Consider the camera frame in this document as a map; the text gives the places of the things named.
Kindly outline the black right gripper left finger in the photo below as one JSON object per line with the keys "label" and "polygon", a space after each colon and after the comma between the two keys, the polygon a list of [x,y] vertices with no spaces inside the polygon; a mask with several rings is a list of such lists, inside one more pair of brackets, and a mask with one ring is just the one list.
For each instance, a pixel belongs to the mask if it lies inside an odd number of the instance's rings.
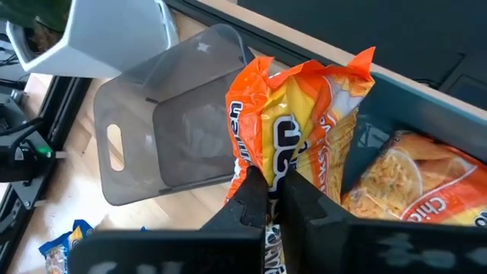
{"label": "black right gripper left finger", "polygon": [[98,231],[70,252],[68,270],[88,273],[262,273],[267,185],[250,167],[223,208],[198,230]]}

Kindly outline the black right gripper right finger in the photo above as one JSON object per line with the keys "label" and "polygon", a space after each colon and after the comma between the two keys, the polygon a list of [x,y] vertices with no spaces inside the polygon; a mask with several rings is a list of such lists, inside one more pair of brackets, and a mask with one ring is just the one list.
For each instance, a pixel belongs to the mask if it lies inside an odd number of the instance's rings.
{"label": "black right gripper right finger", "polygon": [[486,274],[484,228],[357,218],[294,170],[281,217],[289,273]]}

